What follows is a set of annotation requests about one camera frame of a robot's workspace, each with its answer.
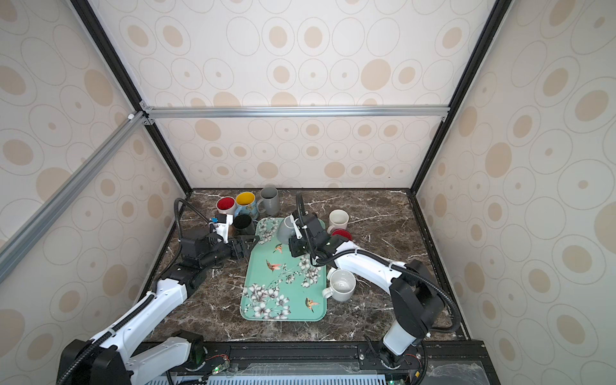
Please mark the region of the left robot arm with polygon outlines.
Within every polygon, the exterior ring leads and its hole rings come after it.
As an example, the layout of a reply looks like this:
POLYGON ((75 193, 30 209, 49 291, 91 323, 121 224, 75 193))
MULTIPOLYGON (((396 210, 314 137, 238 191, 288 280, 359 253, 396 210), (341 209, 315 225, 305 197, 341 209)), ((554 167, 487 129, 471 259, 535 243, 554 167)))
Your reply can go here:
POLYGON ((141 353, 136 350, 178 306, 190 298, 209 271, 227 260, 248 258, 260 238, 250 229, 236 231, 232 214, 204 220, 202 227, 184 230, 181 210, 197 208, 186 199, 173 204, 179 249, 162 272, 154 290, 112 325, 88 341, 76 339, 60 357, 58 384, 145 384, 174 367, 195 371, 205 364, 201 335, 179 331, 141 353))

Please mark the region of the pale pink mug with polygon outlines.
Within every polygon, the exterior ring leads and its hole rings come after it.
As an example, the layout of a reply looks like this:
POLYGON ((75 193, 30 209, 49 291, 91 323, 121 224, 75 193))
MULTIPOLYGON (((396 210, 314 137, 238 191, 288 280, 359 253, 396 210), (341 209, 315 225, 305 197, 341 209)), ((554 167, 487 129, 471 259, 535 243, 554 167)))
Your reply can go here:
POLYGON ((344 210, 333 210, 329 214, 329 226, 327 232, 332 234, 337 229, 346 229, 350 220, 349 214, 344 210))

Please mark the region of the large white mug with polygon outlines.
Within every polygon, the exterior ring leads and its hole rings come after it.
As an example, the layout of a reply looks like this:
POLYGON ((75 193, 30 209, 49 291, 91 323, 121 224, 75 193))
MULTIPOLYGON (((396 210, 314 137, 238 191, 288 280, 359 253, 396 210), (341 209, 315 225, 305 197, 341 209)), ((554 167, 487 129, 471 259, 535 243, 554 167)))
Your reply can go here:
POLYGON ((336 268, 330 268, 328 273, 327 273, 327 280, 330 281, 333 277, 333 274, 335 272, 337 272, 338 270, 336 268))

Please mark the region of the cream beige mug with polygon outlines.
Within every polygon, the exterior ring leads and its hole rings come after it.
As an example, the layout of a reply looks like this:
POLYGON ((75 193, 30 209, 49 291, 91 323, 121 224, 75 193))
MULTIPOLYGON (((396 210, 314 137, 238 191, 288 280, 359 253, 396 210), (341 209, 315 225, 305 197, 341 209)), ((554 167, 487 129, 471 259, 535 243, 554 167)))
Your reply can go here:
POLYGON ((351 299, 355 288, 356 278, 348 270, 337 269, 333 277, 328 281, 328 287, 322 291, 322 296, 325 299, 333 298, 333 300, 344 303, 351 299))

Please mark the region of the white mug red inside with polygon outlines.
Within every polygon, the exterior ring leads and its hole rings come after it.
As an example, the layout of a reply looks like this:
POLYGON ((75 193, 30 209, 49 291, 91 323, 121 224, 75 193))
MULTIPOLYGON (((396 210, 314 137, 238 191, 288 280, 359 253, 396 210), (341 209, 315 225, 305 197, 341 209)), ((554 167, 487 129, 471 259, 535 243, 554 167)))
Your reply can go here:
POLYGON ((234 216, 237 211, 237 202, 233 197, 222 197, 216 203, 218 213, 234 216))

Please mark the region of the tall dark grey mug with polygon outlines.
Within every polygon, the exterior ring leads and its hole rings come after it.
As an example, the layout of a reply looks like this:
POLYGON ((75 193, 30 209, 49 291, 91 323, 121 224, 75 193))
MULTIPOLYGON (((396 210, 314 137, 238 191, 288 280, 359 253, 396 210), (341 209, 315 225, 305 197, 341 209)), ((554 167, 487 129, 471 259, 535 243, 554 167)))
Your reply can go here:
POLYGON ((258 213, 276 217, 280 211, 280 199, 278 189, 274 186, 266 186, 259 192, 257 202, 258 213))

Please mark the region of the small light grey mug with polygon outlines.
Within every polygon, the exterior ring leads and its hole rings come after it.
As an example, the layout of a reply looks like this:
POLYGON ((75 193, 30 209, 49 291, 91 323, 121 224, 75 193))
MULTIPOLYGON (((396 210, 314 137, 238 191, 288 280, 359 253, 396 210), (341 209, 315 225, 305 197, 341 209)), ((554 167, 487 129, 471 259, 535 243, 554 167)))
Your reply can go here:
POLYGON ((281 221, 276 237, 282 245, 288 245, 293 236, 295 236, 295 222, 293 216, 289 215, 281 221))

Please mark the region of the blue butterfly mug yellow inside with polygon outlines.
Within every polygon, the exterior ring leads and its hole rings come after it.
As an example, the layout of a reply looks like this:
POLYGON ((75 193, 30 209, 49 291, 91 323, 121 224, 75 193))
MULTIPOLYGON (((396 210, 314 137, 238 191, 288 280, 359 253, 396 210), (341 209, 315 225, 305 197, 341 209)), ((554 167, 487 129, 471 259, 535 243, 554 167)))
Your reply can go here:
POLYGON ((258 206, 256 202, 256 197, 251 192, 241 192, 235 198, 237 208, 234 213, 234 216, 238 215, 248 215, 253 220, 256 220, 259 216, 258 206))

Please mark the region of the black mug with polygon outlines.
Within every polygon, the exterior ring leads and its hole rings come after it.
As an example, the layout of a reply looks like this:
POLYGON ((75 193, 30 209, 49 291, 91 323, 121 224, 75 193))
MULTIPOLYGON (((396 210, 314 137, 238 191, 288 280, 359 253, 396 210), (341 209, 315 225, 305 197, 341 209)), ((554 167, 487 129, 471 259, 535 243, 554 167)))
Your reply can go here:
POLYGON ((239 214, 234 218, 232 224, 234 234, 237 236, 253 236, 256 234, 256 227, 253 218, 248 214, 239 214))

